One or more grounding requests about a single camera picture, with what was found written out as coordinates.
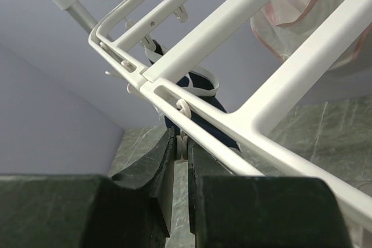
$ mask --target clothespin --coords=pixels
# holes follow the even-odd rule
[[[176,11],[173,12],[173,14],[178,18],[178,20],[182,23],[185,23],[188,19],[188,14],[186,12],[186,9],[184,5],[181,5],[176,9]]]
[[[132,20],[127,20],[126,18],[124,18],[124,20],[126,21],[126,29],[130,29],[132,26],[134,26],[135,22],[132,21]],[[143,47],[146,47],[152,51],[154,51],[156,49],[156,45],[155,43],[152,41],[151,37],[149,34],[147,34],[146,36],[144,36],[144,38],[140,41],[140,44],[143,46]]]

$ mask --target white plastic rail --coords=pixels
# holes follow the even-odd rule
[[[262,175],[180,113],[167,100],[183,99],[192,111],[287,175],[319,177],[336,194],[344,214],[372,232],[372,198],[267,138],[267,134],[372,22],[372,0],[345,0],[303,45],[236,112],[223,113],[175,82],[250,19],[269,0],[226,0],[150,68],[127,52],[187,0],[164,0],[117,40],[108,35],[144,0],[125,0],[94,28],[91,46],[131,86],[237,175]]]

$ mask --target navy blue fabric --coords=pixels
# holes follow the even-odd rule
[[[154,43],[156,44],[156,50],[155,52],[159,55],[164,55],[161,46],[154,40]],[[212,90],[213,84],[205,77],[201,77],[194,73],[189,73],[189,76],[192,80],[193,86],[195,88],[202,88],[206,90]],[[187,87],[189,84],[188,77],[183,77],[177,85],[180,87]],[[216,96],[211,97],[199,97],[205,102],[211,104],[215,108],[226,112],[225,108],[221,105],[221,103],[217,100]],[[212,136],[214,136],[216,139],[218,139],[220,142],[228,146],[229,148],[236,148],[239,150],[239,147],[235,140],[230,138],[228,135],[226,135],[224,132],[220,131],[217,127],[213,126],[211,123],[206,121],[204,118],[199,116],[198,114],[191,112],[191,119],[197,123],[200,127],[202,127],[205,131],[210,133]],[[174,127],[176,135],[180,134],[180,129],[167,117],[165,117],[165,124],[167,128]]]

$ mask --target white strap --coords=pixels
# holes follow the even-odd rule
[[[161,46],[161,48],[162,48],[162,52],[165,54],[167,52],[167,49],[163,46]],[[145,54],[146,54],[147,58],[154,63],[157,62],[162,57],[162,55],[160,55],[156,52],[153,52],[152,50],[150,50],[148,48],[145,48]],[[198,97],[207,97],[207,96],[212,97],[212,96],[215,96],[215,94],[217,93],[218,88],[220,87],[220,83],[219,83],[217,77],[214,74],[212,74],[210,71],[208,71],[207,69],[205,69],[205,68],[203,68],[199,65],[196,65],[191,70],[191,72],[209,80],[213,85],[213,89],[206,90],[206,89],[202,89],[202,88],[193,87],[192,80],[191,80],[191,77],[190,77],[189,74],[186,75],[186,77],[189,79],[189,84],[184,89],[187,90],[188,92],[194,94],[195,96],[198,96]]]

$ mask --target marble tile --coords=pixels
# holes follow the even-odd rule
[[[164,134],[164,126],[130,129],[124,134],[109,171],[109,176],[133,164],[149,152]]]
[[[372,181],[371,116],[372,97],[296,106],[273,129],[269,138],[364,190],[363,185],[366,187]],[[164,131],[162,126],[128,130],[109,175],[151,150]],[[283,175],[245,148],[241,156],[266,175]],[[369,186],[365,192],[371,192],[371,188]],[[195,247],[188,225],[187,164],[175,165],[172,232],[167,247]]]
[[[372,179],[372,97],[297,106],[269,137],[345,181]]]
[[[164,126],[128,130],[117,150],[109,175],[125,169],[149,152],[164,134]],[[166,247],[192,248],[195,238],[189,232],[187,163],[174,165],[171,237]]]

